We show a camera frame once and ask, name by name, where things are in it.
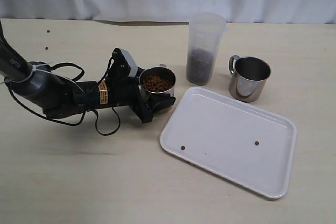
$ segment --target table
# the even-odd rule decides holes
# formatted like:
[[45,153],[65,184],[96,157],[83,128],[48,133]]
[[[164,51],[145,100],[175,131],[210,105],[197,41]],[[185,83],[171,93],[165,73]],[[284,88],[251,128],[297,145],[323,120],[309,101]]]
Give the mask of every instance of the table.
[[[76,63],[86,70],[83,80],[99,80],[112,50],[120,47],[142,68],[164,63],[175,72],[176,104],[193,86],[185,78],[185,24],[2,23],[7,41],[27,60]],[[130,109],[117,108],[121,128],[103,137],[95,131],[93,113],[78,127],[50,123],[22,109],[1,86],[1,222],[335,223],[335,37],[335,25],[228,24],[205,86],[229,96],[233,54],[271,65],[272,75],[253,104],[288,117],[298,129],[289,190],[276,201],[163,151],[159,136],[172,111],[141,125]],[[72,77],[77,71],[59,73]],[[101,111],[102,131],[116,122],[110,109]]]

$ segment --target small metal cup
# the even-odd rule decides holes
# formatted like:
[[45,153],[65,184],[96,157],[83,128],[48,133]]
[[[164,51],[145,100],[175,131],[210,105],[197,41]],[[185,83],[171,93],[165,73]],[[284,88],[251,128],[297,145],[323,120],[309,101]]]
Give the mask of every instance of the small metal cup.
[[[160,77],[160,78],[162,78],[164,80],[167,80],[167,81],[173,83],[173,86],[170,89],[165,90],[163,92],[152,92],[152,91],[149,91],[149,90],[145,89],[145,87],[142,84],[143,80],[146,79],[147,76],[157,76],[157,77]],[[176,76],[175,76],[175,74],[173,73],[172,70],[168,69],[165,64],[160,64],[157,67],[148,68],[148,69],[144,70],[140,74],[140,76],[139,76],[140,93],[141,93],[142,98],[145,101],[151,95],[168,95],[168,96],[173,97],[174,96],[175,83],[176,83]]]
[[256,101],[264,88],[266,80],[271,75],[270,66],[255,57],[231,56],[229,60],[231,81],[230,94],[243,102]]

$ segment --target metal cup handle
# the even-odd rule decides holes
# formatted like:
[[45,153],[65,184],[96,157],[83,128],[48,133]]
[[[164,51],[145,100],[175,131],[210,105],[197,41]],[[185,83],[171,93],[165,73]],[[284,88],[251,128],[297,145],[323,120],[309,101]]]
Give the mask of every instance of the metal cup handle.
[[233,75],[234,72],[235,72],[235,69],[233,67],[234,61],[235,60],[239,60],[239,59],[240,59],[240,57],[238,55],[233,55],[233,56],[230,57],[230,60],[229,60],[229,70],[230,70],[231,75]]

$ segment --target white tray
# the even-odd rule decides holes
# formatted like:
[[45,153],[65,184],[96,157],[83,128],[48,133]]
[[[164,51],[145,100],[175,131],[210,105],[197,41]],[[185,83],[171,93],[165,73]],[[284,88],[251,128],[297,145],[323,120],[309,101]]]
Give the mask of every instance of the white tray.
[[296,137],[295,125],[282,116],[193,87],[173,112],[160,144],[179,158],[277,199],[288,189]]

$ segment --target yellow label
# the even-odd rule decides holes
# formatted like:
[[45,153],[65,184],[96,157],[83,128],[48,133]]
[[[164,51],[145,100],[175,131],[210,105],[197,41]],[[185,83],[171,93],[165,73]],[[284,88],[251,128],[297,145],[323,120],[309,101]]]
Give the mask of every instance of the yellow label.
[[107,87],[104,81],[102,81],[99,86],[99,96],[100,96],[100,104],[107,104],[109,102],[109,93],[107,91]]

